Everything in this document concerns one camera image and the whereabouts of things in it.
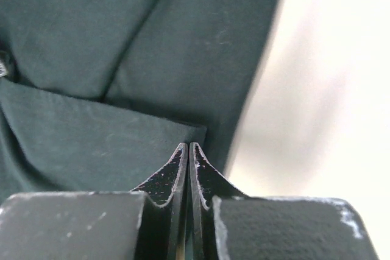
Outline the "black t-shirt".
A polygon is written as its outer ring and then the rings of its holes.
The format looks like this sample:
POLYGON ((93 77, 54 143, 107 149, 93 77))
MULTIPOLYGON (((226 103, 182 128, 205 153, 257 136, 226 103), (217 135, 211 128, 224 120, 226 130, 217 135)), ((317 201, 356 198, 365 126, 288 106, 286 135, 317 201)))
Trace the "black t-shirt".
POLYGON ((224 170, 278 0, 1 0, 1 198, 224 170))

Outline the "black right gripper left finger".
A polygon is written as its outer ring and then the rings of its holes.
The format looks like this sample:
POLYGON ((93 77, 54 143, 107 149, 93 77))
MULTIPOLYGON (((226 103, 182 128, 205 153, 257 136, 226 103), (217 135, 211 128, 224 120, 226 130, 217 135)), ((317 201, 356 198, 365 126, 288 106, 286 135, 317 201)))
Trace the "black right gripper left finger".
POLYGON ((188 146, 180 143, 166 164, 134 188, 144 194, 135 259, 185 257, 188 146))

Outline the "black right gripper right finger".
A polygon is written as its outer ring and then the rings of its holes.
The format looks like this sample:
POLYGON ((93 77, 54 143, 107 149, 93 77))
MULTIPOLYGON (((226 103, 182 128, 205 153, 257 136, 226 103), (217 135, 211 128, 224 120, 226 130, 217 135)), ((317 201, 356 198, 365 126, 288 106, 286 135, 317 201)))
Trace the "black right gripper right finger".
POLYGON ((217 259, 213 197, 248 199, 208 161, 200 144, 189 146, 192 240, 194 259, 217 259))

